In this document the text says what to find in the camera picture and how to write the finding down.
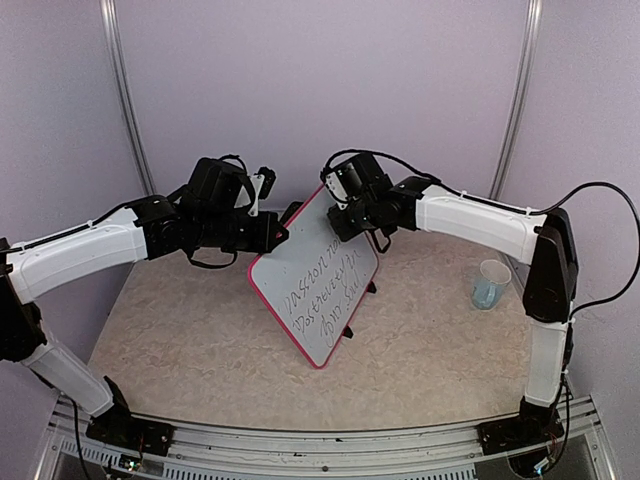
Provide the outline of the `pink framed whiteboard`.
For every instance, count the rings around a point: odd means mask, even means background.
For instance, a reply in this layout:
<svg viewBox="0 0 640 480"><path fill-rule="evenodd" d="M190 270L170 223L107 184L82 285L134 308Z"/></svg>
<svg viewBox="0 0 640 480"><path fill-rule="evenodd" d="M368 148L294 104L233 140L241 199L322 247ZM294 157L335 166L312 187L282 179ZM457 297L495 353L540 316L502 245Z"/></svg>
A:
<svg viewBox="0 0 640 480"><path fill-rule="evenodd" d="M334 233L333 205L319 187L286 223L289 238L248 268L251 287L316 369L327 365L379 268L366 235L343 242Z"/></svg>

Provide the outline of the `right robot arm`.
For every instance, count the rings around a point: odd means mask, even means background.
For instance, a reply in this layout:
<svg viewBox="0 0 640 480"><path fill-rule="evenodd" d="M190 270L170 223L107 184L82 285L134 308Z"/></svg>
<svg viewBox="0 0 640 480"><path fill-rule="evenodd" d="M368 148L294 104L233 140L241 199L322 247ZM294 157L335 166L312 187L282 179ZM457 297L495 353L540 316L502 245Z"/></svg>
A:
<svg viewBox="0 0 640 480"><path fill-rule="evenodd" d="M571 308L578 260L567 212L546 213L470 196L435 176L414 170L393 183L378 163L380 153L350 149L329 159L320 179L334 206L332 229L346 242L367 232L389 238L399 229L440 233L501 252L529 268L523 307L532 321L528 380L511 433L523 444L535 442L551 424L563 371L569 362Z"/></svg>

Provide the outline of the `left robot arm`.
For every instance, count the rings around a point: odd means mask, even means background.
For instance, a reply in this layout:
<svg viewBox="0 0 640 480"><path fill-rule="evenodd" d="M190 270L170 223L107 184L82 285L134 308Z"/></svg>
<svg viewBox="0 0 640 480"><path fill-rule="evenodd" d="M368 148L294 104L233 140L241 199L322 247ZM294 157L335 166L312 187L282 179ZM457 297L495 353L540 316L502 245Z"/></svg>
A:
<svg viewBox="0 0 640 480"><path fill-rule="evenodd" d="M189 263L202 248L232 257L265 254L287 240L277 213L262 211L273 170L248 172L239 156L201 158L189 181L168 196L122 203L95 220L48 237L1 242L1 357L29 368L93 418L121 445L140 434L118 387L96 376L42 325L36 301L45 293L111 267L177 251Z"/></svg>

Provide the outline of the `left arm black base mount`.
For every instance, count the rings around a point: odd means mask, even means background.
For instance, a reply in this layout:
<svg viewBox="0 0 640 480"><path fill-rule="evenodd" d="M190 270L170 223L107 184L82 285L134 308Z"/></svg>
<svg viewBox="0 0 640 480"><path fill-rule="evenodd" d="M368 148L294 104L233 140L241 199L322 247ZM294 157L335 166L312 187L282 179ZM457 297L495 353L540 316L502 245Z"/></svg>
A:
<svg viewBox="0 0 640 480"><path fill-rule="evenodd" d="M108 376L104 380L112 394L112 405L104 413L91 416L86 436L139 454L166 457L175 428L169 423L133 416L116 383Z"/></svg>

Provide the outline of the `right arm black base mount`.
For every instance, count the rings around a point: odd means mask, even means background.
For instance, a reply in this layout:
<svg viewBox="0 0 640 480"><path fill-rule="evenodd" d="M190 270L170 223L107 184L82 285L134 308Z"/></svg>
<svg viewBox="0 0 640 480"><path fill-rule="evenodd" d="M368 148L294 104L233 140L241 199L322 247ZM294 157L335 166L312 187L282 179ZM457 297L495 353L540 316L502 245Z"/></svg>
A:
<svg viewBox="0 0 640 480"><path fill-rule="evenodd" d="M542 407L522 398L517 415L483 422L477 431L483 454L493 455L561 437L564 427L557 402Z"/></svg>

